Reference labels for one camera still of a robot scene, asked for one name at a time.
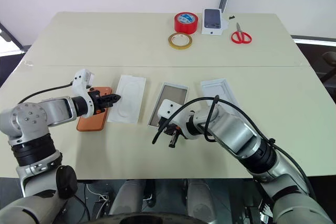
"scissors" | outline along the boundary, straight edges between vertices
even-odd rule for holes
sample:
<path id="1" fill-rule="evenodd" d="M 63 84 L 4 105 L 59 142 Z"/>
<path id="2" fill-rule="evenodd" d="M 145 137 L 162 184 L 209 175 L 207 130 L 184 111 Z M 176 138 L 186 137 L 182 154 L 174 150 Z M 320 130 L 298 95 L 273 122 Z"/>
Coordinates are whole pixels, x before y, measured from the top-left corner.
<path id="1" fill-rule="evenodd" d="M 231 35 L 231 40 L 234 42 L 234 43 L 237 43 L 237 44 L 249 44 L 251 43 L 252 41 L 252 37 L 250 36 L 250 34 L 244 32 L 241 30 L 240 26 L 239 26 L 239 23 L 237 23 L 237 31 L 235 31 L 232 35 Z"/>

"red tape roll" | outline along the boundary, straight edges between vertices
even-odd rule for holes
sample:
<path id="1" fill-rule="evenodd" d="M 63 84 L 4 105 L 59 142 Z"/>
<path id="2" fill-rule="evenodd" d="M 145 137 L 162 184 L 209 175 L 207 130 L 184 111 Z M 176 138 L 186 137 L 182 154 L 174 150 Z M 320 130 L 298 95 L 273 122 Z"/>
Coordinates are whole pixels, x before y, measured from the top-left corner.
<path id="1" fill-rule="evenodd" d="M 178 33 L 193 34 L 197 30 L 198 17 L 193 13 L 178 13 L 174 21 L 174 28 Z"/>

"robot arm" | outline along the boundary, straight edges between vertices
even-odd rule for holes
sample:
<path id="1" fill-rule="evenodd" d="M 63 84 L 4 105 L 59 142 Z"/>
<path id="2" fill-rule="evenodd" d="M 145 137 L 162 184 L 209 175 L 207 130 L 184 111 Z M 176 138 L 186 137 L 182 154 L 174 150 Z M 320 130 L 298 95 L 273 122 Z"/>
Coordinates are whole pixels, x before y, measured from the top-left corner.
<path id="1" fill-rule="evenodd" d="M 164 100 L 158 110 L 162 125 L 181 105 Z M 203 135 L 210 107 L 200 111 L 182 110 L 165 128 L 173 135 L 170 147 L 175 147 L 178 135 L 196 139 Z M 309 197 L 309 188 L 301 174 L 268 142 L 256 134 L 241 118 L 215 105 L 207 132 L 221 147 L 246 167 L 275 202 L 274 222 L 332 223 L 319 204 Z"/>
<path id="2" fill-rule="evenodd" d="M 20 103 L 0 113 L 0 130 L 8 135 L 18 161 L 16 170 L 24 196 L 2 209 L 1 223 L 52 223 L 76 192 L 75 171 L 61 165 L 62 154 L 55 149 L 49 127 L 101 113 L 120 99 L 116 94 L 88 92 L 92 79 L 93 74 L 82 69 L 72 81 L 76 97 Z"/>

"orange phone case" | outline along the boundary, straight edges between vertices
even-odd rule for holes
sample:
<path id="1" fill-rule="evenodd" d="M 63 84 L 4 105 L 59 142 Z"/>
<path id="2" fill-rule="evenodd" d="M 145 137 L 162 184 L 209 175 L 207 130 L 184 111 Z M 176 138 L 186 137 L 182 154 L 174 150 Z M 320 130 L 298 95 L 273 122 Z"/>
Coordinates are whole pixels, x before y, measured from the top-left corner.
<path id="1" fill-rule="evenodd" d="M 111 94 L 112 89 L 109 87 L 96 87 L 100 95 Z M 104 112 L 91 116 L 90 118 L 79 118 L 77 131 L 101 131 L 104 128 L 108 108 Z"/>

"white table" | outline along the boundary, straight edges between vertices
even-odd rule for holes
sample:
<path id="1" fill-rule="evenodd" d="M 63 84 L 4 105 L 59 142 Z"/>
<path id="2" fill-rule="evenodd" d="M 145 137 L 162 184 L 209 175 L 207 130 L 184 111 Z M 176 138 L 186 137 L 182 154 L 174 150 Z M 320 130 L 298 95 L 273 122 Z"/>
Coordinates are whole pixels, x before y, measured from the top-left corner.
<path id="1" fill-rule="evenodd" d="M 201 35 L 193 44 L 170 47 L 175 14 L 59 13 L 25 59 L 42 66 L 238 67 L 309 66 L 275 14 L 235 14 L 221 36 Z M 253 42 L 230 40 L 239 22 Z"/>
<path id="2" fill-rule="evenodd" d="M 336 174 L 336 106 L 310 67 L 84 67 L 96 74 L 96 86 L 115 89 L 121 74 L 146 77 L 147 82 L 138 124 L 106 123 L 101 132 L 78 132 L 77 121 L 50 128 L 63 164 L 71 165 L 79 179 L 250 177 L 227 151 L 202 137 L 180 137 L 171 149 L 170 136 L 162 134 L 151 144 L 156 130 L 147 122 L 162 83 L 189 86 L 190 100 L 202 95 L 201 81 L 215 78 L 227 78 L 241 108 L 307 175 Z M 37 90 L 68 83 L 80 68 L 22 62 L 0 88 L 0 109 Z M 62 95 L 71 95 L 71 89 L 30 101 Z M 5 164 L 0 176 L 17 177 L 16 159 L 4 134 L 0 134 L 0 150 L 0 162 Z"/>

